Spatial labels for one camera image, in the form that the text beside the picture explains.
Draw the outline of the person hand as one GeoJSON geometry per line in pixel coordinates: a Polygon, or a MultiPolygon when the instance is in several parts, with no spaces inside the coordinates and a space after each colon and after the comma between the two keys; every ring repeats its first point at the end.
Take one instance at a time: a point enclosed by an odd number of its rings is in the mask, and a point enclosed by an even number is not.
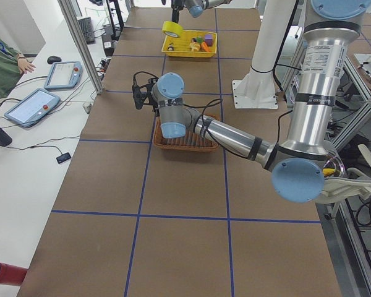
{"type": "Polygon", "coordinates": [[[21,74],[31,73],[35,70],[35,65],[29,62],[25,57],[19,58],[17,64],[21,74]]]}

